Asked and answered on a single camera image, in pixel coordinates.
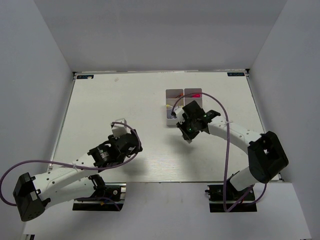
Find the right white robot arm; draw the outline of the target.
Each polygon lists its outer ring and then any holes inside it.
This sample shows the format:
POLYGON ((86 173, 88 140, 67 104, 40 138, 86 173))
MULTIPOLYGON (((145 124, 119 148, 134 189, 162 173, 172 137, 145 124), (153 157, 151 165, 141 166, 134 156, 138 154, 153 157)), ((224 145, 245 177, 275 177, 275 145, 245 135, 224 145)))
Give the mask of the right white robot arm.
POLYGON ((228 140, 248 156, 248 167, 231 176, 226 183, 226 195, 236 200, 244 189, 257 183, 267 184, 288 164, 289 160, 278 136, 268 131, 257 133, 236 123, 228 122, 214 110, 205 112, 196 101, 176 108, 172 115, 185 141, 191 142, 199 133, 228 140))

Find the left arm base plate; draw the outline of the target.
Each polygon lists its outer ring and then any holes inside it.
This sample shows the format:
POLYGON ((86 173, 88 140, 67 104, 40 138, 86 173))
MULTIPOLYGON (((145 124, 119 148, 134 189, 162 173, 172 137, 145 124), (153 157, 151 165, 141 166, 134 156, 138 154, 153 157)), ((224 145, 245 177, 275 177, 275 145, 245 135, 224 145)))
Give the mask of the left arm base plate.
POLYGON ((83 197, 73 202, 73 211, 120 212, 125 203, 126 183, 106 183, 104 190, 99 190, 90 197, 83 197))

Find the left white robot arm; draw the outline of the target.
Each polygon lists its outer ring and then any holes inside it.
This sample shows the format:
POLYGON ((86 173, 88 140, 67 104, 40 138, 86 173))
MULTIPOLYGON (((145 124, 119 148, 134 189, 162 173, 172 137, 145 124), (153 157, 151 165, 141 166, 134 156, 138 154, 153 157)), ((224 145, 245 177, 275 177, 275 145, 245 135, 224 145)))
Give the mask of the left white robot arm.
POLYGON ((121 188, 105 183, 100 172, 119 167, 142 150, 132 129, 119 137, 109 135, 107 141, 73 161, 71 167, 60 166, 34 176, 22 174, 13 190, 20 219, 31 221, 48 208, 71 200, 115 204, 121 200, 121 188))

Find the pink black highlighter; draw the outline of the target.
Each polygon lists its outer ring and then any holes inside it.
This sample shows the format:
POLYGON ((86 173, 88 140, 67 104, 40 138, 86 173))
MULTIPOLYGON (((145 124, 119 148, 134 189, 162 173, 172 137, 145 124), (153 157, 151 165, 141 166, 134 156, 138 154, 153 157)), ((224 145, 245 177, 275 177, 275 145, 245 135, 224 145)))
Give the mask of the pink black highlighter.
POLYGON ((201 95, 201 94, 193 94, 191 97, 192 97, 192 98, 201 98, 202 95, 201 95))

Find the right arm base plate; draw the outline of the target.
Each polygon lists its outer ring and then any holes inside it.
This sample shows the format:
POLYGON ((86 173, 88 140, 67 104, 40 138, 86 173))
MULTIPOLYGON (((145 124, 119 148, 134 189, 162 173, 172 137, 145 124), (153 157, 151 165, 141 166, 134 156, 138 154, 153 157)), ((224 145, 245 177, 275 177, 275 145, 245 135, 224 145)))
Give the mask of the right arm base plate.
MULTIPOLYGON (((226 208, 229 209, 247 190, 247 187, 242 191, 229 191, 226 193, 226 208)), ((208 185, 205 194, 209 200, 209 210, 211 213, 225 213, 223 205, 223 185, 213 184, 208 185)), ((231 213, 253 213, 257 212, 257 206, 252 203, 256 200, 254 190, 250 192, 230 211, 231 213)))

